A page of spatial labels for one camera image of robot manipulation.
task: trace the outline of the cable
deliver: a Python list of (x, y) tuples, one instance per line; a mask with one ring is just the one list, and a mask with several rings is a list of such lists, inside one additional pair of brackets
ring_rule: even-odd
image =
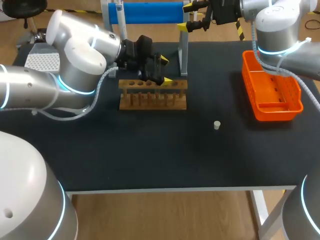
[(101, 85), (102, 85), (105, 77), (106, 77), (109, 73), (111, 73), (112, 71), (115, 71), (115, 70), (118, 70), (118, 69), (119, 69), (119, 68), (118, 68), (117, 66), (111, 67), (111, 68), (109, 68), (107, 71), (105, 71), (105, 72), (102, 74), (102, 76), (101, 76), (101, 78), (100, 78), (100, 80), (99, 80), (99, 82), (98, 82), (98, 84), (97, 84), (97, 87), (96, 87), (96, 92), (95, 92), (95, 96), (94, 96), (93, 102), (92, 102), (91, 106), (85, 110), (85, 112), (83, 112), (83, 113), (81, 113), (81, 114), (79, 114), (79, 115), (76, 115), (76, 116), (71, 116), (71, 117), (58, 117), (58, 116), (54, 116), (54, 115), (52, 115), (52, 114), (50, 114), (50, 113), (48, 113), (48, 112), (46, 112), (46, 111), (44, 111), (44, 110), (41, 110), (41, 109), (37, 110), (37, 112), (45, 115), (46, 117), (48, 117), (48, 118), (50, 118), (50, 119), (56, 120), (56, 121), (72, 121), (72, 120), (76, 120), (76, 119), (79, 119), (79, 118), (84, 117), (85, 115), (87, 115), (88, 113), (90, 113), (90, 112), (95, 108), (96, 103), (97, 103), (97, 101), (98, 101), (100, 88), (101, 88)]
[(309, 96), (309, 98), (311, 99), (312, 103), (315, 105), (316, 109), (320, 112), (320, 103), (318, 102), (318, 100), (315, 98), (315, 96), (313, 95), (313, 93), (310, 91), (310, 89), (307, 87), (307, 85), (304, 83), (304, 81), (302, 81), (302, 79), (300, 77), (298, 77), (296, 74), (294, 74), (291, 71), (288, 71), (286, 69), (283, 68), (277, 68), (275, 66), (271, 66), (268, 65), (266, 63), (264, 63), (258, 56), (258, 52), (257, 52), (257, 45), (256, 45), (256, 36), (255, 36), (255, 26), (254, 23), (251, 22), (251, 34), (252, 34), (252, 48), (253, 48), (253, 53), (255, 56), (255, 59), (258, 61), (258, 63), (270, 70), (273, 71), (279, 71), (280, 73), (285, 73), (287, 75), (292, 76), (299, 84), (300, 86), (304, 89), (304, 91), (306, 92), (306, 94)]
[(308, 29), (308, 30), (318, 30), (318, 29), (320, 29), (320, 27), (316, 27), (316, 28), (308, 27), (307, 24), (310, 23), (310, 22), (316, 22), (316, 23), (320, 24), (320, 21), (318, 21), (318, 20), (316, 20), (316, 19), (308, 20), (308, 21), (306, 21), (305, 24), (304, 24), (304, 27), (305, 27), (306, 29)]

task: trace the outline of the wooden floor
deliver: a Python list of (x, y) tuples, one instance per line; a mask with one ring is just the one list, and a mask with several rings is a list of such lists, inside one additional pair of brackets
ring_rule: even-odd
[[(72, 1), (49, 1), (50, 8), (99, 10), (93, 1), (90, 8), (68, 5)], [(102, 26), (100, 15), (77, 15)], [(51, 13), (35, 18), (45, 28)], [(318, 19), (307, 15), (303, 22)], [(248, 23), (241, 20), (244, 36), (251, 39)], [(10, 65), (16, 57), (15, 42), (23, 33), (23, 22), (0, 23), (0, 63)], [(177, 42), (179, 31), (174, 24), (129, 25), (128, 36), (136, 40), (144, 34), (154, 42)], [(190, 41), (238, 41), (234, 23), (212, 24), (207, 32), (195, 31)], [(306, 30), (301, 24), (300, 39), (320, 41), (320, 30)], [(264, 192), (269, 212), (282, 196), (282, 191)], [(247, 192), (184, 192), (80, 195), (74, 202), (79, 220), (79, 240), (256, 240), (256, 223)], [(273, 240), (283, 239), (279, 232)]]

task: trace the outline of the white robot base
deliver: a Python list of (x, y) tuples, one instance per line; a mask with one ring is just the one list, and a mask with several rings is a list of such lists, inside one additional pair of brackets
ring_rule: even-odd
[(76, 211), (41, 154), (0, 132), (0, 240), (75, 240)]

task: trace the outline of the yellow tab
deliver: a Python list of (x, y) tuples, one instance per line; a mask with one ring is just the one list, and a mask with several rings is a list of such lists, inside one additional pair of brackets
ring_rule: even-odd
[(169, 62), (169, 60), (168, 60), (165, 56), (163, 56), (163, 55), (161, 55), (161, 59), (163, 59), (163, 60), (165, 60), (165, 61)]
[(178, 26), (178, 29), (179, 29), (180, 31), (188, 32), (187, 23), (186, 23), (186, 22), (179, 23), (179, 24), (177, 24), (177, 26)]
[(183, 8), (184, 8), (184, 7), (190, 7), (190, 6), (192, 6), (192, 2), (190, 2), (190, 3), (187, 4), (187, 5), (184, 5)]
[(164, 82), (161, 84), (161, 86), (166, 86), (166, 85), (170, 85), (172, 82), (171, 79), (164, 77)]

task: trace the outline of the glowing blue light ring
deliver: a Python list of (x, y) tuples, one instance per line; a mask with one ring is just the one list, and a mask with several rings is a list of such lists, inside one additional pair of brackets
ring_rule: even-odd
[(91, 43), (91, 48), (95, 48), (96, 46), (96, 42), (97, 42), (97, 33), (99, 32), (99, 27), (97, 24), (94, 25), (95, 26), (95, 34), (94, 34), (94, 37), (93, 37), (93, 40), (92, 40), (92, 43)]
[(309, 212), (307, 210), (306, 203), (305, 203), (304, 186), (305, 186), (306, 178), (307, 178), (307, 175), (304, 177), (303, 182), (302, 182), (302, 186), (301, 186), (301, 202), (302, 202), (303, 210), (304, 210), (304, 213), (305, 213), (306, 217), (308, 218), (309, 222), (311, 223), (313, 228), (316, 230), (316, 232), (320, 235), (320, 229), (317, 227), (315, 222), (312, 220), (312, 218), (311, 218), (311, 216), (310, 216), (310, 214), (309, 214)]
[(297, 50), (299, 47), (300, 47), (300, 43), (297, 41), (295, 45), (283, 51), (264, 51), (264, 50), (261, 50), (260, 47), (258, 47), (258, 50), (263, 54), (277, 55), (277, 54), (292, 53), (295, 50)]
[(78, 90), (75, 90), (71, 87), (69, 87), (67, 84), (64, 83), (64, 81), (62, 81), (60, 75), (59, 75), (59, 82), (68, 90), (70, 90), (71, 92), (73, 93), (76, 93), (76, 94), (82, 94), (82, 95), (91, 95), (93, 94), (96, 90), (93, 90), (93, 91), (90, 91), (90, 92), (85, 92), (85, 91), (78, 91)]
[[(2, 64), (0, 64), (0, 66), (2, 67), (4, 74), (8, 74), (8, 71), (7, 71), (6, 67), (3, 66)], [(8, 82), (8, 79), (7, 79), (6, 80), (5, 97), (4, 97), (4, 101), (3, 101), (2, 106), (0, 106), (0, 109), (3, 109), (7, 105), (8, 100), (9, 100), (9, 94), (10, 94), (10, 83)]]
[(50, 237), (47, 239), (47, 240), (52, 240), (53, 237), (55, 236), (55, 234), (57, 233), (60, 225), (61, 225), (61, 222), (62, 222), (62, 219), (64, 218), (64, 215), (65, 215), (65, 210), (66, 210), (66, 196), (65, 196), (65, 191), (64, 189), (62, 188), (61, 186), (61, 183), (58, 181), (60, 187), (61, 187), (61, 190), (62, 190), (62, 196), (63, 196), (63, 207), (62, 207), (62, 213), (61, 213), (61, 216), (60, 216), (60, 219), (58, 221), (58, 224), (56, 225), (55, 229), (53, 230), (52, 234), (50, 235)]

